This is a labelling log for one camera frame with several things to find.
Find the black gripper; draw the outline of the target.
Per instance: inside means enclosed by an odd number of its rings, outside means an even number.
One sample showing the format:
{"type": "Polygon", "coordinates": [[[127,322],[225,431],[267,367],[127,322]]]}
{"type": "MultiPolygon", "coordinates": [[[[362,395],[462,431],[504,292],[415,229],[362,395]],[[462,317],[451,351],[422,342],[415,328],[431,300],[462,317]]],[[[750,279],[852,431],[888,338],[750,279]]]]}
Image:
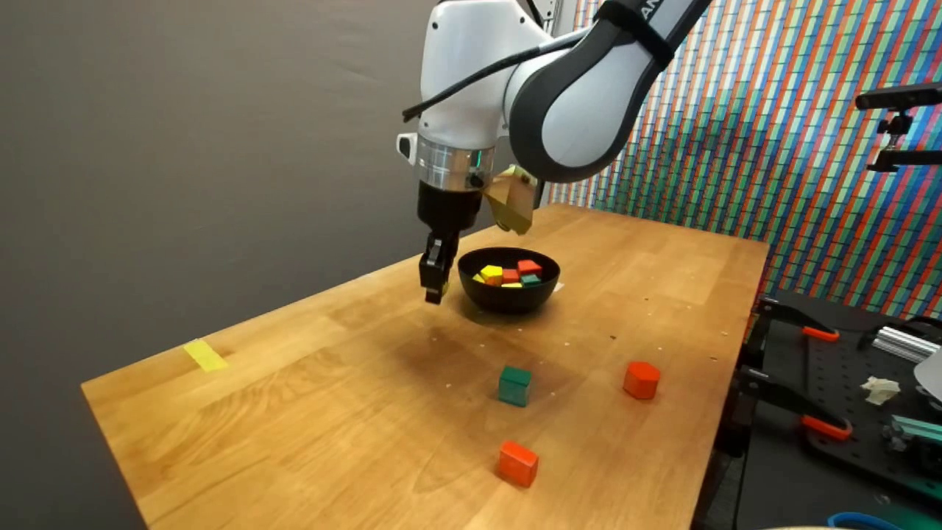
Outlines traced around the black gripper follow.
{"type": "Polygon", "coordinates": [[[428,183],[417,186],[417,217],[431,228],[431,238],[447,254],[428,254],[422,260],[423,300],[438,304],[447,292],[451,266],[460,233],[476,220],[481,194],[476,192],[442,192],[428,183]]]}

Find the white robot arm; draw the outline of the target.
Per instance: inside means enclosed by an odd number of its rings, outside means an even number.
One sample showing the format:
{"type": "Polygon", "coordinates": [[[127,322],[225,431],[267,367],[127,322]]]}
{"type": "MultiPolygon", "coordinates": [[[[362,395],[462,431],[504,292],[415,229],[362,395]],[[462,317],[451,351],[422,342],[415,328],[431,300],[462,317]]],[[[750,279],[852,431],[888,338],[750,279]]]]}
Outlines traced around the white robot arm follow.
{"type": "Polygon", "coordinates": [[[538,183],[576,183],[628,144],[640,108],[710,0],[604,0],[587,26],[551,36],[519,0],[438,0],[423,26],[422,99],[394,150],[417,178],[431,229],[417,260],[428,304],[447,289],[476,220],[498,139],[538,183]]]}

